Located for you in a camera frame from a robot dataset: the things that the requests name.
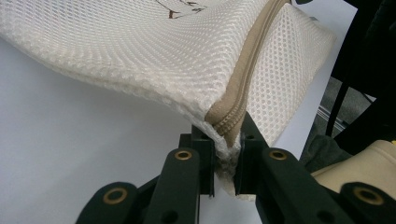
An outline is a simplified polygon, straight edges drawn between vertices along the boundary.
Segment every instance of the metal grommet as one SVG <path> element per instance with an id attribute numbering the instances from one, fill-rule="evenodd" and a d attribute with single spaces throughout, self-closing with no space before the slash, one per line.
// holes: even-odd
<path id="1" fill-rule="evenodd" d="M 280 150 L 272 150 L 270 152 L 270 157 L 278 161 L 283 161 L 288 157 L 288 155 L 286 155 L 284 152 Z"/>
<path id="2" fill-rule="evenodd" d="M 110 198 L 110 195 L 111 195 L 112 193 L 116 193 L 116 192 L 119 192 L 119 193 L 120 193 L 120 197 L 118 197 L 118 198 L 116 198 L 116 199 L 111 199 L 111 198 Z M 109 190 L 109 191 L 105 194 L 105 196 L 103 196 L 103 202 L 104 202 L 104 203 L 107 203 L 107 204 L 116 204 L 116 203 L 120 203 L 120 202 L 122 202 L 122 201 L 125 200 L 127 194 L 128 194 L 128 191 L 126 191 L 126 189 L 123 189 L 123 188 L 114 188 L 114 189 Z"/>
<path id="3" fill-rule="evenodd" d="M 377 192 L 371 189 L 355 187 L 353 189 L 353 193 L 361 201 L 364 201 L 369 204 L 381 205 L 384 203 L 384 199 L 381 197 L 381 195 L 379 195 Z"/>
<path id="4" fill-rule="evenodd" d="M 192 154 L 189 151 L 182 150 L 177 153 L 175 153 L 176 159 L 180 161 L 186 161 L 189 160 L 192 157 Z"/>

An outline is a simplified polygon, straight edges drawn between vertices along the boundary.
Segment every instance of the mesh laundry bag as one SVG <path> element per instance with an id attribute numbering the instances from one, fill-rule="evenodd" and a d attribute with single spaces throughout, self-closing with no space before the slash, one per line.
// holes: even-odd
<path id="1" fill-rule="evenodd" d="M 271 146 L 334 40 L 287 0 L 0 0 L 0 35 L 61 74 L 175 109 L 214 140 L 229 187 L 246 111 Z"/>

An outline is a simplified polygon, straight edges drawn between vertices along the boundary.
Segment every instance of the hole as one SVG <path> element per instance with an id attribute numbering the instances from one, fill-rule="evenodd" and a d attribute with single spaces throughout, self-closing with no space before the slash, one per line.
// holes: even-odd
<path id="1" fill-rule="evenodd" d="M 317 213 L 317 216 L 320 219 L 320 221 L 322 221 L 324 223 L 334 223 L 334 221 L 335 221 L 332 213 L 327 212 L 327 211 L 319 211 Z"/>
<path id="2" fill-rule="evenodd" d="M 103 196 L 103 202 L 107 204 L 117 204 L 125 200 L 128 192 L 123 188 L 114 188 L 109 190 L 105 196 Z"/>
<path id="3" fill-rule="evenodd" d="M 247 135 L 245 138 L 248 139 L 248 140 L 251 140 L 251 139 L 254 139 L 254 135 L 249 134 L 249 135 Z"/>
<path id="4" fill-rule="evenodd" d="M 278 161 L 283 161 L 283 160 L 285 160 L 288 156 L 287 156 L 284 152 L 282 152 L 282 151 L 273 150 L 273 151 L 270 152 L 270 157 L 271 157 L 272 159 L 275 159 L 275 160 L 278 160 Z"/>
<path id="5" fill-rule="evenodd" d="M 192 154 L 189 151 L 179 151 L 175 154 L 176 159 L 180 161 L 189 160 L 192 157 Z"/>
<path id="6" fill-rule="evenodd" d="M 162 223 L 175 223 L 177 221 L 178 215 L 177 212 L 173 210 L 169 210 L 163 213 L 161 216 Z"/>
<path id="7" fill-rule="evenodd" d="M 358 199 L 364 201 L 365 203 L 372 205 L 381 205 L 384 203 L 384 199 L 381 197 L 381 195 L 371 189 L 355 187 L 353 189 L 353 193 Z"/>
<path id="8" fill-rule="evenodd" d="M 209 136 L 207 136 L 206 134 L 202 134 L 202 135 L 201 135 L 201 139 L 207 140 L 207 139 L 209 139 Z"/>

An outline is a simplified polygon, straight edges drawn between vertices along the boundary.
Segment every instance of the zipper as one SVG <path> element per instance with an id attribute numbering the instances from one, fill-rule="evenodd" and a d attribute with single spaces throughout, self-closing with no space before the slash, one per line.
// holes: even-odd
<path id="1" fill-rule="evenodd" d="M 231 98 L 235 99 L 232 99 L 231 104 L 225 99 L 214 103 L 205 116 L 205 120 L 212 124 L 216 132 L 220 136 L 225 137 L 228 147 L 233 145 L 242 125 L 242 118 L 246 114 L 250 81 L 263 41 L 278 11 L 289 2 L 289 0 L 270 0 L 265 5 L 247 34 L 247 39 L 242 48 L 241 55 L 227 86 L 226 93 L 224 94 L 224 98 L 230 93 Z M 233 86 L 235 83 L 231 84 L 230 82 L 238 82 L 236 84 L 238 87 Z M 237 89 L 236 96 L 232 93 L 235 89 Z"/>

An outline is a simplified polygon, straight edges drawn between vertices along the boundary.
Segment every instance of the zipper teeth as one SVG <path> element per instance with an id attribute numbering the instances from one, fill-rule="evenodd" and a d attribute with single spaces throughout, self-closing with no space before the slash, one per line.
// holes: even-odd
<path id="1" fill-rule="evenodd" d="M 262 31 L 255 42 L 254 51 L 250 54 L 248 59 L 248 63 L 245 69 L 245 74 L 243 75 L 242 85 L 238 90 L 238 97 L 233 105 L 233 108 L 224 116 L 221 121 L 214 125 L 215 130 L 218 132 L 219 135 L 224 135 L 228 133 L 233 127 L 238 123 L 238 121 L 244 117 L 246 107 L 247 107 L 247 98 L 248 98 L 248 86 L 250 84 L 251 77 L 254 71 L 254 65 L 257 62 L 258 55 L 260 53 L 260 49 L 262 48 L 262 43 L 264 38 L 266 37 L 267 31 L 269 28 L 268 26 L 272 24 L 274 17 L 276 16 L 277 12 L 283 7 L 284 1 L 276 1 L 272 4 L 270 8 L 269 15 L 266 17 L 266 22 L 262 26 Z"/>

